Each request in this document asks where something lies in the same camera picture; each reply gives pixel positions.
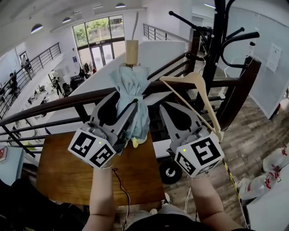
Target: black metal coat rack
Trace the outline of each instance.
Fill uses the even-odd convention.
[[[188,20],[175,14],[172,11],[169,12],[170,15],[176,17],[177,19],[191,26],[203,38],[205,56],[199,57],[190,52],[187,52],[186,58],[206,61],[206,65],[205,65],[204,72],[203,72],[203,78],[206,83],[207,94],[209,94],[211,83],[214,79],[220,57],[223,60],[223,62],[230,67],[241,68],[243,70],[248,68],[248,64],[246,63],[245,64],[230,64],[229,62],[227,62],[224,58],[224,50],[226,46],[232,42],[260,37],[260,34],[258,32],[246,33],[246,34],[236,36],[237,34],[245,31],[243,27],[227,36],[229,12],[234,1],[235,0],[230,0],[226,6],[225,0],[215,0],[214,27],[213,27],[213,30],[207,34],[208,36],[210,36],[210,39],[207,39],[205,37],[204,28],[198,27],[192,24]],[[204,108],[204,103],[199,94],[197,95],[194,108],[198,112],[200,112]]]

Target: wooden floor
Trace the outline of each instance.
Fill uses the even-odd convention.
[[[198,63],[196,69],[202,68]],[[216,78],[224,78],[224,74],[218,70]],[[214,89],[210,95],[217,95],[219,89]],[[235,181],[243,177],[254,178],[262,172],[262,159],[273,150],[289,142],[289,108],[281,109],[273,120],[268,120],[256,103],[248,97],[237,117],[225,132],[221,147],[225,153],[225,160],[234,175]],[[219,193],[225,211],[233,220],[244,226],[244,219],[240,209],[233,185],[229,181],[228,174],[223,166],[219,164],[210,170],[210,179]],[[189,184],[185,174],[183,178],[174,185],[163,185],[165,192],[171,196],[171,204],[184,209],[185,199]],[[129,222],[138,210],[155,208],[159,204],[135,205],[131,207]],[[117,216],[120,220],[115,222],[115,230],[120,230],[124,222],[127,207],[119,207]],[[195,203],[192,194],[189,196],[187,213],[195,217]]]

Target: white bottle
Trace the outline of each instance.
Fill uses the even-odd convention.
[[[281,164],[287,159],[287,146],[276,149],[263,160],[263,169],[265,172],[280,171]]]
[[[280,176],[279,172],[271,171],[266,175],[261,175],[253,180],[243,178],[239,187],[239,196],[242,200],[249,200],[255,197],[262,196],[276,184]]]

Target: desk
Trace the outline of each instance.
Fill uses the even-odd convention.
[[[47,91],[40,93],[38,95],[38,98],[32,103],[31,107],[39,106],[42,103],[42,101],[44,100],[44,98],[46,97],[47,94],[48,94]]]
[[[93,168],[82,162],[67,148],[74,132],[54,134],[45,139],[37,174],[37,189],[51,200],[89,205]],[[130,142],[122,156],[114,156],[113,167],[131,204],[150,203],[165,198],[158,171],[151,135],[144,144],[133,148]],[[113,174],[113,194],[116,206],[127,205]]]

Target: shoe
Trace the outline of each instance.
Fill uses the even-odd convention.
[[[152,215],[155,215],[155,214],[158,213],[158,211],[157,211],[157,209],[153,208],[152,210],[150,210],[149,213],[152,214]]]
[[[166,196],[166,198],[165,200],[162,200],[162,207],[171,203],[170,196],[167,193],[164,193],[164,195]]]

